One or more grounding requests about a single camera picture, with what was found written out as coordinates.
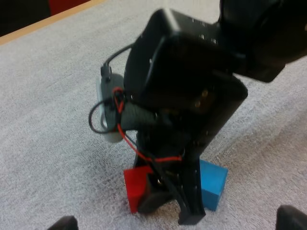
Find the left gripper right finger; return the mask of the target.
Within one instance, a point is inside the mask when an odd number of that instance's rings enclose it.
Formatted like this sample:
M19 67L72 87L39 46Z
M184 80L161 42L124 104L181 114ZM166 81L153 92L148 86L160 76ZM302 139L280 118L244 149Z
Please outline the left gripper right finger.
M307 215L291 205L281 205L276 215L276 230L306 230Z

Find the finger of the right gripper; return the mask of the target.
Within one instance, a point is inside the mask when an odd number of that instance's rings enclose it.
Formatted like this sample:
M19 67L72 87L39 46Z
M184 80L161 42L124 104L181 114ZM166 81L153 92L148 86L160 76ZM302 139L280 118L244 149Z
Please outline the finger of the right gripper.
M162 178L153 173L149 167L139 167L137 169L138 213L153 213L173 199L173 195Z
M201 194L200 158L184 157L178 174L180 202L179 225L196 225L206 215Z

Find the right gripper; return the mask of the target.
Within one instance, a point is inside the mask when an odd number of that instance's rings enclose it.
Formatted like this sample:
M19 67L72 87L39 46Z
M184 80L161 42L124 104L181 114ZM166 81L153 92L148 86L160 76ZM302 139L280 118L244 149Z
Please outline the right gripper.
M153 123L137 127L138 156L155 163L199 158L248 95L235 77L245 65L220 22L155 11L124 74L131 103L152 113Z

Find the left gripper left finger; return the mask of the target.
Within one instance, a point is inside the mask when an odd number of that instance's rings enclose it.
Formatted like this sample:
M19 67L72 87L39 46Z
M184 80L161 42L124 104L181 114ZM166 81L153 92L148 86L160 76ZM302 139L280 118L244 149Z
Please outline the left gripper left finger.
M74 216L63 216L47 230L78 230L78 222Z

